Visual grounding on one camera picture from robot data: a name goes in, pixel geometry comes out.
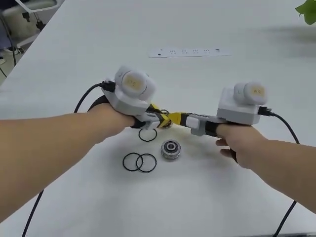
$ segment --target black o-ring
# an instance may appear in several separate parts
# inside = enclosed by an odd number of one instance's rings
[[[139,132],[138,132],[138,137],[139,137],[139,139],[142,140],[142,141],[144,141],[144,142],[151,142],[151,141],[155,140],[158,133],[157,133],[157,130],[156,130],[156,129],[153,129],[153,130],[154,130],[155,133],[156,133],[155,136],[154,136],[154,138],[151,139],[151,140],[145,140],[145,139],[143,139],[143,138],[140,136],[141,131],[143,131],[143,129],[140,129]]]
[[[136,160],[136,167],[137,167],[137,169],[129,169],[129,168],[127,168],[126,166],[125,166],[125,159],[128,157],[128,156],[130,156],[130,155],[138,155],[138,158],[137,158],[137,160]],[[142,159],[142,163],[141,163],[141,165],[140,166],[138,166],[138,159]],[[131,172],[134,172],[134,171],[137,171],[137,170],[139,170],[142,166],[143,166],[143,164],[144,164],[144,159],[143,159],[143,157],[142,157],[142,155],[141,154],[139,154],[139,153],[136,153],[136,152],[131,152],[131,153],[128,153],[126,156],[124,156],[124,158],[123,158],[123,167],[126,169],[126,170],[128,170],[128,171],[131,171]]]
[[[154,165],[154,167],[153,167],[152,169],[150,169],[150,170],[142,170],[141,167],[142,167],[143,165],[138,166],[138,159],[139,159],[139,158],[143,158],[143,156],[149,156],[149,157],[152,157],[152,158],[155,160],[155,165]],[[139,158],[137,158],[137,160],[136,160],[136,167],[137,167],[138,170],[141,171],[142,173],[150,173],[150,172],[152,172],[152,171],[156,168],[156,166],[157,166],[157,159],[156,159],[156,157],[155,157],[154,155],[149,154],[149,153],[145,153],[145,154],[141,154]]]

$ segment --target metal bearing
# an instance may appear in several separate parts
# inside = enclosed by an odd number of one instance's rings
[[[181,151],[180,144],[175,140],[164,141],[161,146],[162,157],[168,160],[175,160],[179,157]]]

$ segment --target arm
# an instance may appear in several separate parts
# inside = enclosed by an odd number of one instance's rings
[[[218,127],[218,146],[229,145],[238,163],[254,171],[272,188],[316,213],[316,148],[264,138],[252,127]],[[229,150],[222,150],[230,156]]]
[[[0,222],[134,119],[101,104],[88,113],[0,121]]]

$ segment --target table surface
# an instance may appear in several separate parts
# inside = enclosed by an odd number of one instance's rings
[[[146,71],[154,101],[170,111],[214,115],[224,86],[259,81],[269,107],[301,142],[315,145],[316,29],[295,7],[300,0],[67,0],[0,88],[0,119],[71,113],[94,83],[122,64]],[[232,55],[149,58],[157,47],[222,47]],[[85,111],[101,95],[94,91]],[[266,137],[293,141],[275,118],[256,126]],[[30,237],[191,237],[272,234],[292,200],[254,173],[222,158],[214,139],[186,128],[160,131],[144,143],[126,129],[94,147],[44,192]],[[182,146],[165,162],[166,139]],[[152,153],[154,172],[127,172],[129,152]],[[20,236],[34,199],[0,225]],[[297,205],[283,233],[316,232],[316,216]]]

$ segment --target power outlet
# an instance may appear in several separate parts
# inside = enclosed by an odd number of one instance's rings
[[[150,58],[230,56],[220,48],[159,48],[149,52]]]

